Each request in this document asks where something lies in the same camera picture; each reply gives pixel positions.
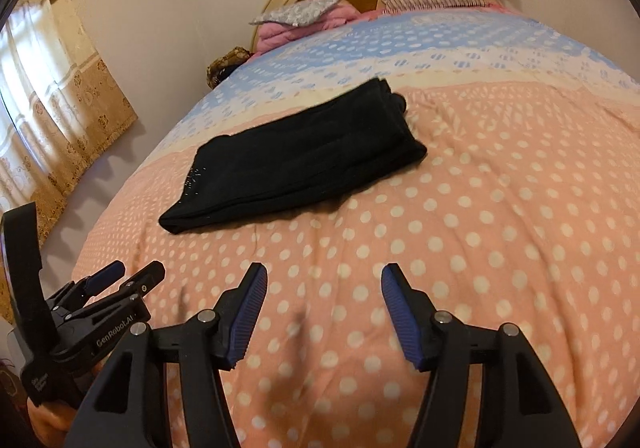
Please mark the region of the left hand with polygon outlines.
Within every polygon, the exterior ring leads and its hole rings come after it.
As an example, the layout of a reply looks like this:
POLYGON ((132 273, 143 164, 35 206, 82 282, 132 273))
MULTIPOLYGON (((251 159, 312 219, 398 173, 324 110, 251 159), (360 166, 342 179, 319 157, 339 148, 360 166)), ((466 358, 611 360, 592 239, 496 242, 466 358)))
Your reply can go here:
POLYGON ((77 410, 66 402, 43 402, 36 406, 28 398, 27 413, 32 430, 43 446, 61 448, 75 420, 77 410))

